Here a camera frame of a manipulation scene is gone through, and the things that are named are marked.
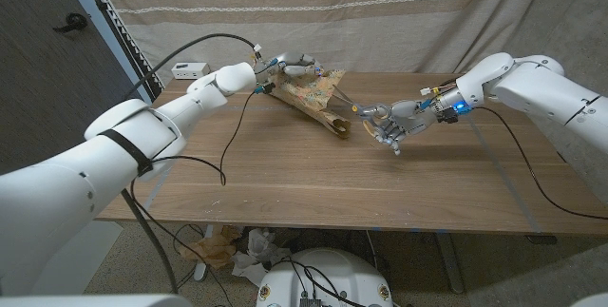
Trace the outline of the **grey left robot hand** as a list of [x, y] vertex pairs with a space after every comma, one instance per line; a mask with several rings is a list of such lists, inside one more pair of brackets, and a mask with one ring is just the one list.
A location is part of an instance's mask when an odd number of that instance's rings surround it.
[[270, 60], [265, 60], [256, 51], [253, 70], [256, 75], [255, 94], [270, 93], [275, 87], [271, 77], [279, 73], [289, 77], [305, 74], [320, 76], [324, 73], [324, 68], [312, 56], [294, 51], [284, 52]]

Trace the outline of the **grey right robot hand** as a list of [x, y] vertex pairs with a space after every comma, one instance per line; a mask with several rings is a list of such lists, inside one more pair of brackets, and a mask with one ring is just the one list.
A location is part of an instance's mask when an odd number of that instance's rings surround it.
[[456, 87], [436, 94], [425, 101], [402, 100], [391, 105], [354, 105], [352, 110], [362, 119], [363, 126], [380, 144], [399, 155], [400, 143], [408, 136], [425, 131], [434, 123], [456, 123], [458, 113], [453, 107], [463, 100]]

